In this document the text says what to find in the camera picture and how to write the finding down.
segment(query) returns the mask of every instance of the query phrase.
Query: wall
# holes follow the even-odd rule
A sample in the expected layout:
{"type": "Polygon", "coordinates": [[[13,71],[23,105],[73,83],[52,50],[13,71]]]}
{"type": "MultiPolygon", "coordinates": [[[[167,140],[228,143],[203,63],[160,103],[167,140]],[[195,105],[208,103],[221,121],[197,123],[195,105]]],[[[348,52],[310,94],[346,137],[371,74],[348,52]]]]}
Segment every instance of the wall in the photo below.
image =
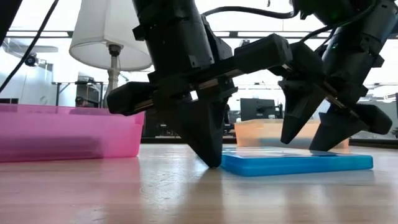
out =
{"type": "MultiPolygon", "coordinates": [[[[19,60],[0,48],[0,83],[5,81],[19,60]]],[[[23,65],[0,93],[0,98],[18,98],[20,104],[27,105],[55,105],[56,87],[51,81],[52,72],[23,65]]]]}

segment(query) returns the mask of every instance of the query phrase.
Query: blue tray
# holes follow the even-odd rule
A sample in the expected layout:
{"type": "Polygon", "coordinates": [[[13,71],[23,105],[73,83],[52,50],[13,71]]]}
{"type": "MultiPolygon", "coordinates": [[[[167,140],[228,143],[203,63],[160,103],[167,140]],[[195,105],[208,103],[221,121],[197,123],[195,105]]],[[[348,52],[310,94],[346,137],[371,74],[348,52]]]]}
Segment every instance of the blue tray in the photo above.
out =
{"type": "Polygon", "coordinates": [[[234,174],[305,174],[373,168],[371,156],[275,147],[224,148],[222,168],[234,174]]]}

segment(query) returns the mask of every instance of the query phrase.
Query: lamp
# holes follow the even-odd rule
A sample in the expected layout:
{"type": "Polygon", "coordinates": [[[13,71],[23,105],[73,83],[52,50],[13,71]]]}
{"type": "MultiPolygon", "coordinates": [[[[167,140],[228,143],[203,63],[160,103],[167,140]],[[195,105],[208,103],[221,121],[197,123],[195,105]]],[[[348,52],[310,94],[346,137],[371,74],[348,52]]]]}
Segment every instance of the lamp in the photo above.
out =
{"type": "Polygon", "coordinates": [[[131,0],[82,0],[69,54],[77,61],[107,69],[109,92],[118,87],[120,71],[149,68],[152,60],[145,42],[132,32],[139,21],[131,0]]]}

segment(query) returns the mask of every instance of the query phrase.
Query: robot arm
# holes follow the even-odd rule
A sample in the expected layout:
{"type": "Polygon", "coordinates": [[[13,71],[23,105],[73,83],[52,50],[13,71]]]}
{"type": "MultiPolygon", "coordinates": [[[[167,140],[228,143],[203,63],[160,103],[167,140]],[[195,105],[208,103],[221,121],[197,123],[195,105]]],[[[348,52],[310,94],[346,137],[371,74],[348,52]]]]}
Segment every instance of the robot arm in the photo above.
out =
{"type": "Polygon", "coordinates": [[[232,78],[259,70],[283,77],[281,141],[286,144],[325,98],[332,106],[320,116],[311,150],[327,151],[361,130],[386,134],[391,128],[379,108],[357,102],[367,92],[363,82],[370,69],[381,66],[379,53],[397,22],[392,0],[293,0],[295,11],[285,15],[300,11],[304,19],[314,14],[327,25],[324,31],[335,29],[321,57],[305,39],[289,44],[276,34],[232,54],[194,0],[133,3],[141,23],[134,35],[146,41],[155,72],[148,75],[149,83],[130,82],[111,92],[109,110],[128,116],[154,108],[209,167],[221,163],[224,110],[238,90],[232,78]],[[197,92],[197,100],[191,91],[197,92]]]}

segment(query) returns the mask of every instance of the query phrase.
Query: wooden table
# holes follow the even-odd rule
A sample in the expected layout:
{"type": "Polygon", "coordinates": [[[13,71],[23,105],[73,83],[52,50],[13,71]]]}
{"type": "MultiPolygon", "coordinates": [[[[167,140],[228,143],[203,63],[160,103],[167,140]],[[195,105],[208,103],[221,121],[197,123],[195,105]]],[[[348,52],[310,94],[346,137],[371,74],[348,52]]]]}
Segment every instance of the wooden table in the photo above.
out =
{"type": "Polygon", "coordinates": [[[245,178],[207,170],[187,146],[139,159],[0,164],[1,224],[397,223],[398,152],[373,170],[245,178]]]}

